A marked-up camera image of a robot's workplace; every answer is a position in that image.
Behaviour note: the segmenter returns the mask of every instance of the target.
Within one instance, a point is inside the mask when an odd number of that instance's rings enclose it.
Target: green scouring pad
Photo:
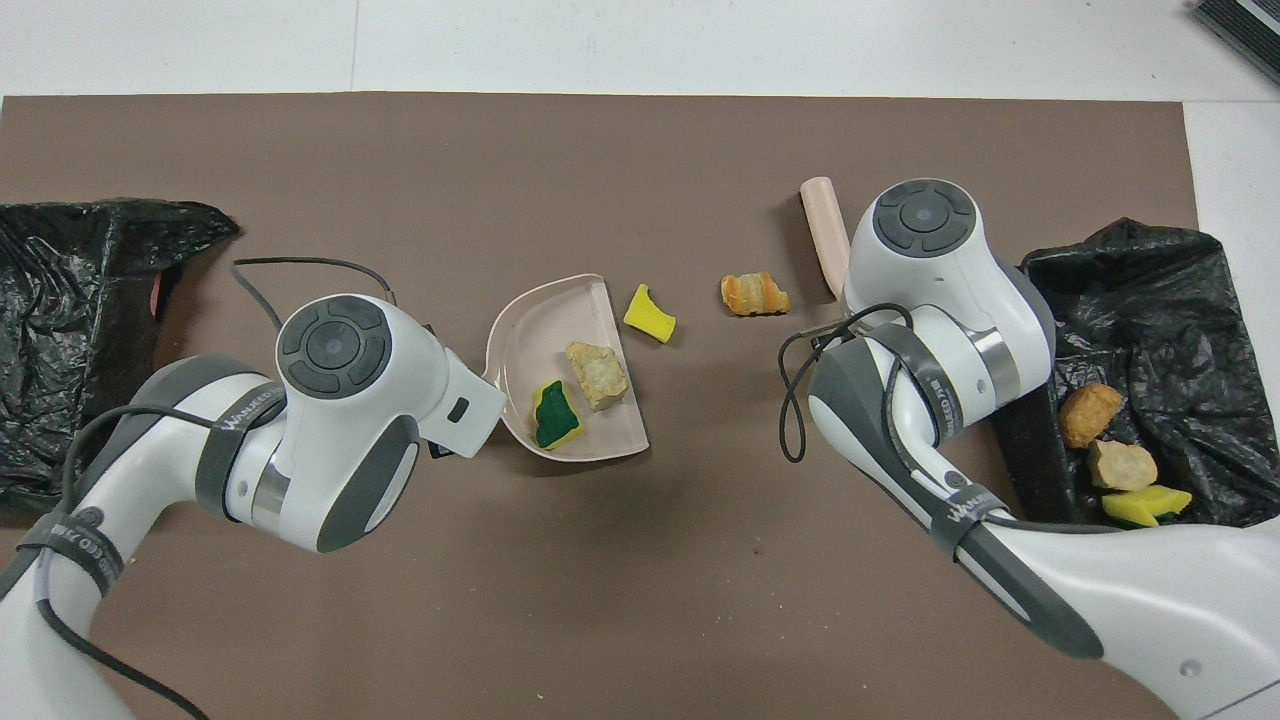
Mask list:
[[[534,439],[543,450],[556,450],[582,433],[582,421],[564,397],[564,383],[556,380],[534,395]]]

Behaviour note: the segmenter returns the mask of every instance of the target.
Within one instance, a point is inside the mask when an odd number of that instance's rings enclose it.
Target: yellow sponge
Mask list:
[[[649,300],[649,286],[644,283],[640,283],[635,296],[631,297],[631,306],[627,307],[622,322],[662,342],[671,340],[671,333],[676,332],[676,319],[659,310],[653,300]]]
[[[564,397],[564,383],[556,380],[534,395],[534,439],[543,450],[556,450],[582,434],[582,423]]]
[[[1170,512],[1181,512],[1192,501],[1192,493],[1165,486],[1148,486],[1133,492],[1117,492],[1102,496],[1102,511],[1115,518],[1155,528],[1156,518]]]

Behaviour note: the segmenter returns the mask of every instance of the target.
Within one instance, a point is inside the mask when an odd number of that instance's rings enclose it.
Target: black plastic bag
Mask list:
[[[1280,514],[1280,454],[1221,245],[1190,229],[1121,219],[1021,265],[1057,325],[1044,388],[992,418],[1029,520],[1107,523],[1085,451],[1057,410],[1075,388],[1124,396],[1103,439],[1146,447],[1158,483],[1192,493],[1172,523],[1248,527]]]
[[[157,278],[238,232],[197,202],[0,205],[0,507],[56,502],[72,437],[154,370]]]

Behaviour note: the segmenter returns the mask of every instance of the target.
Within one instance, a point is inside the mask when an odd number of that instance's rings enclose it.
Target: white floor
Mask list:
[[[361,90],[1183,101],[1201,227],[1280,398],[1280,86],[1179,0],[0,3],[0,102]]]

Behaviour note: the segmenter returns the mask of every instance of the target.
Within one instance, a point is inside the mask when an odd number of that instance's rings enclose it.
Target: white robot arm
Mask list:
[[[188,419],[122,420],[81,480],[83,500],[46,516],[5,570],[0,717],[132,717],[37,601],[86,635],[122,559],[169,505],[197,501],[306,550],[334,551],[387,518],[420,439],[471,457],[506,404],[404,311],[361,295],[296,311],[278,336],[276,366],[283,384],[229,357],[196,356],[138,391],[134,405]]]
[[[817,361],[809,407],[842,456],[1053,647],[1114,665],[1181,717],[1280,717],[1280,520],[1020,523],[937,451],[1044,383],[1053,355],[1043,300],[991,255],[964,190],[916,179],[882,193],[854,233],[844,296],[851,313],[901,307]]]

